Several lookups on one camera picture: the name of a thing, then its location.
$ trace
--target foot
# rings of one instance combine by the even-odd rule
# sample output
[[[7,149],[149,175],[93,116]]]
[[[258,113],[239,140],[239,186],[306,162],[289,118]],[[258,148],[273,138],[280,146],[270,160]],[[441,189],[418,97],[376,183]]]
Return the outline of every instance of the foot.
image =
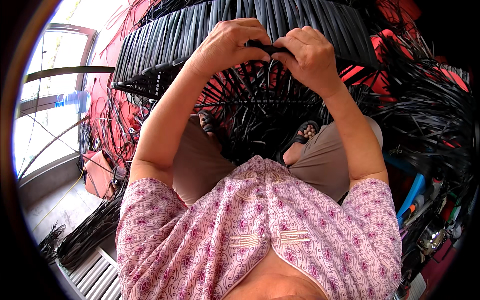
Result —
[[[299,131],[297,134],[303,135],[305,138],[310,140],[317,134],[317,132],[312,125],[308,125],[306,130],[303,132]],[[290,148],[285,152],[285,154],[283,154],[283,160],[287,166],[295,164],[300,159],[301,151],[304,146],[305,145],[301,143],[293,143],[292,146],[290,146]]]
[[[205,116],[204,114],[198,114],[198,117],[200,118],[200,126],[203,128],[207,125],[205,122]],[[218,141],[218,138],[216,137],[215,133],[213,132],[207,132],[209,140],[212,142],[212,144],[215,146],[215,148],[219,151],[222,152],[222,144]]]

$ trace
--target window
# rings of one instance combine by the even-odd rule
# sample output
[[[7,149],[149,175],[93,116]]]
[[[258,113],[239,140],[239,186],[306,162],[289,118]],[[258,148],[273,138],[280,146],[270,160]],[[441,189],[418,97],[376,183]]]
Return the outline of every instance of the window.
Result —
[[[85,66],[96,31],[69,24],[50,24],[35,49],[27,74]],[[30,161],[50,142],[78,121],[74,106],[55,108],[64,94],[83,90],[83,74],[58,75],[24,84],[15,123],[15,165],[20,175]],[[71,129],[32,163],[25,174],[78,151],[78,131]]]

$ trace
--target right hand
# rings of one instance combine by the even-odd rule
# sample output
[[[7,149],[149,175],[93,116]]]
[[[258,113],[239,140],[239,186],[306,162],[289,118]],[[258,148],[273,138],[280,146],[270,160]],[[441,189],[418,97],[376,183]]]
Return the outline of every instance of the right hand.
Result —
[[[272,58],[281,61],[295,79],[322,98],[329,98],[345,88],[336,71],[335,50],[317,29],[295,28],[273,46],[285,47],[295,55],[281,52],[274,53]]]

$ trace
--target hand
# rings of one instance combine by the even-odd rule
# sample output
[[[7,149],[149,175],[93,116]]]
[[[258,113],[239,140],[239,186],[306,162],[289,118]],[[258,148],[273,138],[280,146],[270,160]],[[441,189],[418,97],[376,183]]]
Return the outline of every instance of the hand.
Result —
[[[272,58],[281,61],[295,79],[322,98],[329,98],[345,88],[336,72],[335,50],[320,31],[310,26],[295,28],[273,46],[285,47],[295,55],[274,53]]]
[[[255,47],[245,47],[248,40],[271,45],[270,37],[255,18],[219,22],[187,61],[197,75],[210,78],[213,74],[248,60],[270,61],[270,56]]]

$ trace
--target pink patterned blouse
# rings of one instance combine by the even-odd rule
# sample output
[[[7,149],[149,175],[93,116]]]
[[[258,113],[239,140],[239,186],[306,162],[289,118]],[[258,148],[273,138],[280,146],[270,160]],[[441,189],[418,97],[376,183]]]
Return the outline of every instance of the pink patterned blouse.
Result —
[[[123,299],[221,299],[271,247],[329,299],[389,299],[401,240],[388,185],[356,184],[339,206],[256,156],[190,208],[144,178],[123,198],[117,262]]]

